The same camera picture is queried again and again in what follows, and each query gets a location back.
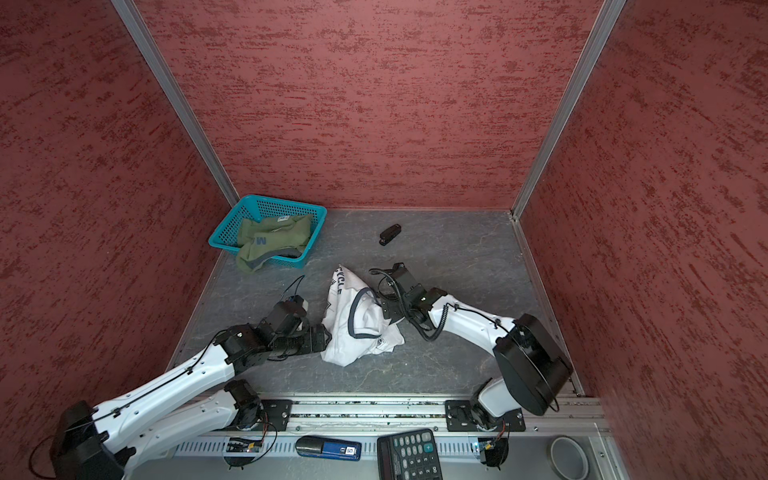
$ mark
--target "flash drive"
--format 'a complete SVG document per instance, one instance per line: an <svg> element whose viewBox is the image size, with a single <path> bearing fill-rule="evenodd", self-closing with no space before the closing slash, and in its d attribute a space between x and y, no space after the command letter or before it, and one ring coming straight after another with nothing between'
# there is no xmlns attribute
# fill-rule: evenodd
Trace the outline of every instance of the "flash drive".
<svg viewBox="0 0 768 480"><path fill-rule="evenodd" d="M296 453L302 457L332 458L334 460L360 460L360 442L327 439L305 435L296 440Z"/></svg>

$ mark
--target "wire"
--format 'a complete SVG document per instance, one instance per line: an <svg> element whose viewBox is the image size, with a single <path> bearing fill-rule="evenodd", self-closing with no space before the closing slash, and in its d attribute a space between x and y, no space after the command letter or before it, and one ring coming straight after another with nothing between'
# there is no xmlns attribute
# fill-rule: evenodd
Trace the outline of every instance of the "wire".
<svg viewBox="0 0 768 480"><path fill-rule="evenodd" d="M45 443L46 440L52 439L53 435L49 435L42 439L40 443L35 445L35 447L32 449L32 451L29 453L29 458L27 458L27 470L29 470L30 473L32 473L37 478L45 478L45 480L56 480L56 477L47 477L45 475L40 475L35 471L35 467L32 465L32 459L35 457L35 453L38 452L38 449L42 447L42 445Z"/></svg>
<svg viewBox="0 0 768 480"><path fill-rule="evenodd" d="M274 425L272 425L270 422L267 422L266 424L267 424L268 426L272 427L272 430L274 430L274 431L275 431L275 439L272 441L272 445L270 445L270 447L269 447L269 448L268 448L268 449L267 449L267 450L266 450L264 453L262 453L262 454L261 454L261 456L260 456L259 458L257 458L256 460L253 460L253 462L256 462L256 461L258 461L258 460L261 460L261 458L262 458L262 457L264 457L264 456L265 456L267 453L269 453L269 452L270 452L270 450L272 450L272 447L274 447L274 446L275 446L275 442L277 442L277 427L276 427L276 426L274 426Z"/></svg>
<svg viewBox="0 0 768 480"><path fill-rule="evenodd" d="M283 301L283 297L286 295L286 292L290 290L290 287L292 287L296 282L298 283L296 284L296 289L293 291L293 295L297 295L299 293L299 285L301 285L301 280L304 280L305 276L306 275L298 276L293 282L291 282L290 285L285 290L283 290L283 295L280 295L280 300L278 300L278 302Z"/></svg>
<svg viewBox="0 0 768 480"><path fill-rule="evenodd" d="M480 315L484 319L488 320L490 323L493 323L495 326L497 326L498 328L504 330L507 334L509 334L509 330L507 330L502 325L502 322L501 322L500 319L493 320L493 319L489 318L488 316L483 315L482 313L478 312L477 310L470 310L468 308L464 308L464 307L458 306L458 303L456 303L455 305L452 305L452 307L453 307L454 310L464 310L465 312L477 313L478 315Z"/></svg>
<svg viewBox="0 0 768 480"><path fill-rule="evenodd" d="M124 405L121 405L121 406L119 406L119 407L115 407L114 409L112 409L112 410L111 410L109 413L107 413L106 415L102 415L102 416L98 417L97 419L91 420L90 422L86 422L86 423L83 423L83 424L81 424L81 425L76 425L76 426L74 426L74 427L70 427L70 428L66 429L66 430L65 430L65 432L70 432L71 430L78 430L78 429L83 429L83 428L85 428L85 427L87 427L87 426L90 426L90 425L93 425L93 424L95 424L96 422L98 422L98 421L100 421L100 420L106 419L108 416L115 416L115 417L117 417L118 415L120 415L120 412L121 412L122 410L125 410L126 408L128 408L129 406L131 406L131 404L133 404L133 403L135 403L135 402L137 402L137 401L139 401L139 400L143 399L145 396L149 395L150 393L152 393L152 392L155 392L155 391L157 391L158 389L161 389L161 388L163 388L163 387L164 387L164 386L166 386L167 384L169 384L169 383L173 382L173 381L174 381L174 380L176 380L176 379L179 379L179 378L181 378L181 377L182 377L182 376L184 376L185 374L186 374L186 375L190 375L190 374L192 373L192 371L194 370L194 367L196 367L196 366L197 366L197 364L198 364L198 363L199 363L199 362L200 362L200 361L203 359L203 357L205 356L205 353L208 351L208 348L209 348L211 345L213 345L213 343L214 343L214 340L215 340L215 339L216 339L216 337L219 335L219 333L222 333L222 332L226 332L226 331L227 331L226 329L223 329L223 330L219 330L218 332L216 332L216 333L214 334L214 336L213 336L213 337L211 337L211 339L210 339L210 342L208 342L208 344L205 346L205 348L203 349L203 352L200 354L200 356L199 356L199 357L197 357L197 360L195 360L195 362L194 362L194 363L193 363L191 366L188 366L186 369L182 370L182 371L181 371L181 372L180 372L178 375L176 375L176 376L174 376L174 377L171 377L170 379L166 380L165 382L162 382L160 385L158 385L158 386L154 387L153 389L150 389L150 390L148 390L148 391L146 391L146 392L142 393L141 395L139 395L139 396L138 396L138 397L136 397L135 399L132 399L130 402L128 402L128 403L125 403Z"/></svg>
<svg viewBox="0 0 768 480"><path fill-rule="evenodd" d="M536 335L533 333L533 331L530 328L528 328L527 325L517 325L517 326L518 327L521 326L521 327L525 328L531 335L533 335L534 338L536 338ZM554 404L558 406L558 409L555 410L554 407L552 406L552 402L549 402L549 404L548 404L549 408L551 408L553 412L560 412L560 403L558 402L558 397L554 394L554 390L552 390L552 387L549 386L549 382L547 381L547 377L545 377L544 374L541 373L541 370L539 370L538 367L536 366L536 364L533 363L533 360L531 360L531 357L528 356L528 354L525 352L523 347L521 347L520 344L518 343L518 341L515 340L515 337L513 335L510 335L509 338L511 338L512 341L515 342L515 345L517 345L518 348L520 349L520 351L523 352L523 355L525 355L525 358L528 359L528 361L531 363L531 365L533 365L533 368L536 369L536 372L541 377L541 379L544 380L544 384L547 386L547 390L549 390L549 394L552 396L552 399L554 400Z"/></svg>
<svg viewBox="0 0 768 480"><path fill-rule="evenodd" d="M392 295L385 295L381 293L378 287L377 287L376 295L381 296L382 298L390 301L397 300L397 303L400 306L400 311L402 312L403 318L408 320L408 323L410 323L416 328L416 331L419 333L419 335L427 342L434 342L435 340L437 340L437 337L440 335L440 333L442 333L443 327L445 327L445 321L448 319L448 310L446 308L447 304L443 306L442 317L440 319L440 324L438 325L438 328L435 329L435 332L432 335L429 335L427 332L430 330L433 330L433 328L430 328L430 329L424 328L418 319L411 316L411 312L414 309L406 308L406 301L403 298L404 295L402 294L402 291L400 290L400 284L397 283L397 281L394 278L392 278L392 275L390 275L389 272L387 272L386 270L382 270L380 268L372 268L368 270L368 273L370 273L371 275L383 275L387 279L387 283L389 284L389 286L392 287L392 290L394 290L395 298L393 299Z"/></svg>
<svg viewBox="0 0 768 480"><path fill-rule="evenodd" d="M504 420L502 420L502 430L501 430L501 431L499 432L499 434L496 436L496 440L494 440L494 442L497 442L497 441L498 441L498 440L499 440L499 439L502 437L502 435L504 435L504 432L505 432L506 430L507 430L507 422L505 422Z"/></svg>
<svg viewBox="0 0 768 480"><path fill-rule="evenodd" d="M264 421L263 426L264 430L261 432L261 442L264 442L264 437L266 437L266 424L270 421L270 416L266 414L266 410L263 411L264 413Z"/></svg>
<svg viewBox="0 0 768 480"><path fill-rule="evenodd" d="M266 423L266 425L268 425L268 426L272 427L272 430L274 430L274 431L275 431L275 438L272 440L272 444L270 445L270 447L269 447L267 450L265 450L265 451L264 451L264 453L262 453L261 455L259 455L257 458L254 458L253 460L251 460L251 461L250 461L250 462L248 462L248 463L243 463L242 465L232 465L232 464L230 464L230 461L227 459L227 457L226 457L226 455L225 455L225 456L224 456L224 461L227 463L227 465L229 465L229 466L230 466L230 468L232 468L233 466L235 466L235 467L241 467L241 468L242 468L242 467L244 467L245 465L250 465L250 464L252 464L252 463L254 463L254 462L258 462L258 461L259 461L259 460L261 460L261 459L262 459L262 458L263 458L263 457L264 457L264 456L265 456L267 453L269 453L269 452L271 452L271 451L272 451L272 447L274 447L274 446L275 446L275 442L277 442L277 434L278 434L278 431L277 431L277 427L276 427L276 426L274 426L272 423L270 423L270 422L267 422L267 423Z"/></svg>

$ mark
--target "round container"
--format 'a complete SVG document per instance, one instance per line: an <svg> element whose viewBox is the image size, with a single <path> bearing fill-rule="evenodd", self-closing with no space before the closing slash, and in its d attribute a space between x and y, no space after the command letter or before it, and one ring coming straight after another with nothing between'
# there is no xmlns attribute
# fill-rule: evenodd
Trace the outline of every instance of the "round container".
<svg viewBox="0 0 768 480"><path fill-rule="evenodd" d="M557 437L547 447L549 464L563 480L584 480L589 475L589 461L584 449L570 437Z"/></svg>

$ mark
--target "white t-shirt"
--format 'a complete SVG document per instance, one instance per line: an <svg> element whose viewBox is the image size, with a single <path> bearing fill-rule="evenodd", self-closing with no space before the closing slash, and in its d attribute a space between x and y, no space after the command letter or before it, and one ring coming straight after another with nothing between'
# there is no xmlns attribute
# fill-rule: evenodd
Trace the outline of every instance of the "white t-shirt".
<svg viewBox="0 0 768 480"><path fill-rule="evenodd" d="M392 352L406 342L397 325L384 319L370 287L341 265L331 277L323 325L333 338L320 356L336 365L347 366L369 353Z"/></svg>

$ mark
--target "green cloth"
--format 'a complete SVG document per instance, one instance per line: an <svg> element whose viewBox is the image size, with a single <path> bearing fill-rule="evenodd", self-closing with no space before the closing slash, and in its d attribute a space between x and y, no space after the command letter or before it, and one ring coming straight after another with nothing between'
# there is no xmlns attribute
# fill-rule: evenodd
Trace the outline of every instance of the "green cloth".
<svg viewBox="0 0 768 480"><path fill-rule="evenodd" d="M268 217L260 222L243 218L237 232L237 268L253 273L276 255L301 257L310 241L311 226L312 215Z"/></svg>

